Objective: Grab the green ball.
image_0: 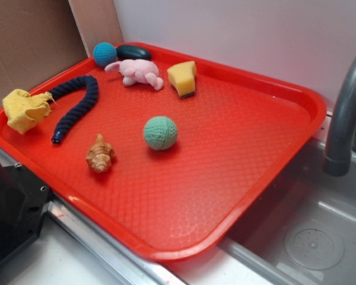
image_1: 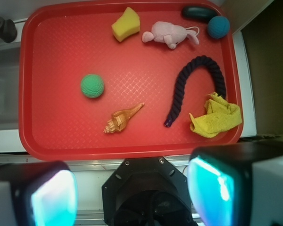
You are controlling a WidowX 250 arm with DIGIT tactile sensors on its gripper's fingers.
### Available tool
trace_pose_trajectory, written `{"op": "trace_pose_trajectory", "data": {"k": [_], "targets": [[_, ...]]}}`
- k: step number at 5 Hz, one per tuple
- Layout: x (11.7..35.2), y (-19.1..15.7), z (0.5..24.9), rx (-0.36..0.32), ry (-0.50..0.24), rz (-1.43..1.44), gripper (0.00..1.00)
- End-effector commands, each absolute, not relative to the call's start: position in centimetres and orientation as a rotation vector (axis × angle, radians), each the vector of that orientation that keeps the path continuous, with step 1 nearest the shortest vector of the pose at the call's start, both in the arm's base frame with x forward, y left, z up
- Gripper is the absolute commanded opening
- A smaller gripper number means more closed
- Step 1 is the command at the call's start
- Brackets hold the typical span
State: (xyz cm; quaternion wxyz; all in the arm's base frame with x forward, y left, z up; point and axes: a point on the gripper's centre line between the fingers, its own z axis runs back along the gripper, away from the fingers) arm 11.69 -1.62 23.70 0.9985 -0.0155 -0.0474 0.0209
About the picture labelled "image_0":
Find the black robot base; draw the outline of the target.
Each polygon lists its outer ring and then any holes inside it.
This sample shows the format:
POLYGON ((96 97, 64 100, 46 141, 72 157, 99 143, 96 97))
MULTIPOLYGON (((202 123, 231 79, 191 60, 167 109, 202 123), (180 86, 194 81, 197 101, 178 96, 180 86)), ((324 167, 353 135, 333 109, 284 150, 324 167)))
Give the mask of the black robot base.
POLYGON ((0 164, 0 267, 39 238, 50 196, 26 166, 0 164))

